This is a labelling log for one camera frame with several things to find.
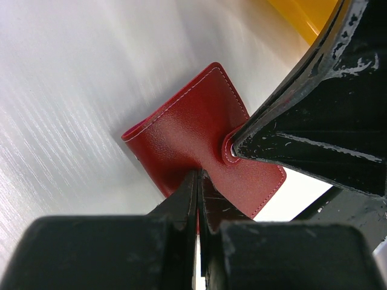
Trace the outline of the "yellow plastic card bin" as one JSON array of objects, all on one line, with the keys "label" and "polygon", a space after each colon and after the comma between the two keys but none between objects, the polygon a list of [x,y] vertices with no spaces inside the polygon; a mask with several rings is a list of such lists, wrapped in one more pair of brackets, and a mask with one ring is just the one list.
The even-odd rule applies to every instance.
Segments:
[{"label": "yellow plastic card bin", "polygon": [[268,0],[307,44],[317,39],[338,0]]}]

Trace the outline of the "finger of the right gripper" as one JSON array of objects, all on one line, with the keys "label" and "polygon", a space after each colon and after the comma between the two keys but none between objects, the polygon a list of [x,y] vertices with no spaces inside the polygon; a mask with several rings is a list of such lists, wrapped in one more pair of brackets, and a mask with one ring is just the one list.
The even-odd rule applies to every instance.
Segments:
[{"label": "finger of the right gripper", "polygon": [[386,196],[386,2],[339,1],[232,153]]}]

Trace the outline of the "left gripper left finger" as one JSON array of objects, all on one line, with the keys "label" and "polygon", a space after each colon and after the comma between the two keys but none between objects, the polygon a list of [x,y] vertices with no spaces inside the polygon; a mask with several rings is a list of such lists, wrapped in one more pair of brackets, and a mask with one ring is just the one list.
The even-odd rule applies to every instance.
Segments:
[{"label": "left gripper left finger", "polygon": [[25,231],[7,289],[191,289],[198,174],[146,215],[46,216]]}]

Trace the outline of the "red leather card holder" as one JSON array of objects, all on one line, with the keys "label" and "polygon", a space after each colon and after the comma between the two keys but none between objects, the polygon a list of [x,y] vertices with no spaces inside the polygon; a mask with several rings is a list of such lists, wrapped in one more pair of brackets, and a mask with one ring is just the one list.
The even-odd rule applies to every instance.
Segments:
[{"label": "red leather card holder", "polygon": [[214,62],[122,140],[164,196],[191,170],[205,170],[228,201],[254,218],[287,175],[279,165],[232,155],[232,136],[248,119],[224,68]]}]

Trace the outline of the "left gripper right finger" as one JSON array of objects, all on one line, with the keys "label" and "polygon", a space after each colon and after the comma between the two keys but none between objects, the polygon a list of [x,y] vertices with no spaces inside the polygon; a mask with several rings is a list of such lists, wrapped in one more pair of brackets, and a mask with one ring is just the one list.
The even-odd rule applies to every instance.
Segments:
[{"label": "left gripper right finger", "polygon": [[201,171],[201,274],[207,289],[385,289],[363,234],[350,225],[255,222]]}]

